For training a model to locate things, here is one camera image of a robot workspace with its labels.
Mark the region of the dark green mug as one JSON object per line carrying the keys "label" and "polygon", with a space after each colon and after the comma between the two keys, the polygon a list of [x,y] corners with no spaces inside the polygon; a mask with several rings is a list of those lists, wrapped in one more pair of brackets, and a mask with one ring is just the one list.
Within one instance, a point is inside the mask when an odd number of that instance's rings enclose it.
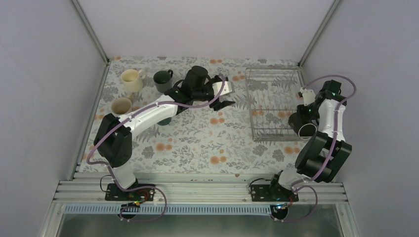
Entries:
{"label": "dark green mug", "polygon": [[173,70],[158,71],[153,76],[153,81],[158,92],[165,93],[172,88]]}
{"label": "dark green mug", "polygon": [[171,118],[166,118],[166,119],[163,119],[163,120],[159,121],[158,125],[165,126],[165,125],[168,125],[170,122],[171,122]]}

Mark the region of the cream ribbed mug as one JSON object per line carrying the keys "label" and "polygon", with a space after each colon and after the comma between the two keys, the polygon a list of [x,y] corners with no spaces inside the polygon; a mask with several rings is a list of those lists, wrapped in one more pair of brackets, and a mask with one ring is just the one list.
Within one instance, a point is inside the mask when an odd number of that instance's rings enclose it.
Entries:
{"label": "cream ribbed mug", "polygon": [[145,70],[128,69],[121,74],[121,80],[125,91],[129,93],[140,92],[143,88],[143,80],[146,78]]}

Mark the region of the floral white mug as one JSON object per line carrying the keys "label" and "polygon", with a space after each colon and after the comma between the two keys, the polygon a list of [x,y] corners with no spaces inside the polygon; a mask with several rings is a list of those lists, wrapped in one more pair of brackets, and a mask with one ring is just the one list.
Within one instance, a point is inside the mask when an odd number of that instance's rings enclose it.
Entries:
{"label": "floral white mug", "polygon": [[132,101],[126,97],[118,98],[112,102],[110,109],[115,116],[128,114],[132,111]]}

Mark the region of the black speckled mug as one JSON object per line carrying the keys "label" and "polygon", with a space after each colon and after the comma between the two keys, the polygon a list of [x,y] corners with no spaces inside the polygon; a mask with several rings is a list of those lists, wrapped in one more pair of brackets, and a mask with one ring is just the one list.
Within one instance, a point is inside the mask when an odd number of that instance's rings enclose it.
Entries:
{"label": "black speckled mug", "polygon": [[288,124],[298,137],[308,138],[317,132],[317,125],[310,120],[304,119],[298,113],[290,115]]}

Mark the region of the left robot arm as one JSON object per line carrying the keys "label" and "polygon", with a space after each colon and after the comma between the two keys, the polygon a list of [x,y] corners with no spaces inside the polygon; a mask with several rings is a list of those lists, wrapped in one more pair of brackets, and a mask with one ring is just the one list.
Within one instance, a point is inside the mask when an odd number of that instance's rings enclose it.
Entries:
{"label": "left robot arm", "polygon": [[234,91],[232,82],[223,74],[210,77],[207,69],[193,66],[184,79],[177,81],[154,102],[124,115],[107,114],[101,121],[94,139],[94,147],[87,156],[87,163],[95,151],[105,158],[107,166],[118,187],[118,194],[126,200],[137,195],[138,187],[129,160],[132,156],[132,141],[149,127],[170,119],[183,111],[208,106],[219,111],[233,104],[221,101],[220,97]]}

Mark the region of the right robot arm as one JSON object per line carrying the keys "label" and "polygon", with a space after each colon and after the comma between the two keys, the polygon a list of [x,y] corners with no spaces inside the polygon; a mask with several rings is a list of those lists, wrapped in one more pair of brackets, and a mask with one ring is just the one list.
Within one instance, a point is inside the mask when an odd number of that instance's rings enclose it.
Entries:
{"label": "right robot arm", "polygon": [[288,120],[289,126],[308,142],[299,152],[295,169],[275,174],[268,187],[268,196],[274,201],[296,194],[295,186],[303,182],[331,182],[352,152],[343,135],[343,113],[347,97],[341,94],[341,83],[333,75],[318,93],[302,87],[298,93],[303,104]]}

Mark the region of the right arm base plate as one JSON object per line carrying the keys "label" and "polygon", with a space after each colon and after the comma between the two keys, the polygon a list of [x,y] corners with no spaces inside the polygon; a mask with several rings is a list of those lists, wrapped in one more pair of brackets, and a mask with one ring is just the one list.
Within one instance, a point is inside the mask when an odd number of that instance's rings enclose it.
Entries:
{"label": "right arm base plate", "polygon": [[252,184],[250,194],[253,202],[288,202],[299,201],[298,195],[282,187],[267,184]]}

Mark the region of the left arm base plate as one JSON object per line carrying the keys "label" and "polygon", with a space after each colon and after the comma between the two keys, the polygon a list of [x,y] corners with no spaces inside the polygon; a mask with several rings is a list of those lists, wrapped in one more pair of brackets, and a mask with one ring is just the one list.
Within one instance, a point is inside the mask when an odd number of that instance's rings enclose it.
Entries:
{"label": "left arm base plate", "polygon": [[147,188],[142,188],[141,190],[125,192],[120,190],[116,184],[108,184],[106,189],[106,194],[104,199],[106,201],[152,201],[155,193],[154,184],[134,184],[131,189],[137,187],[148,186]]}

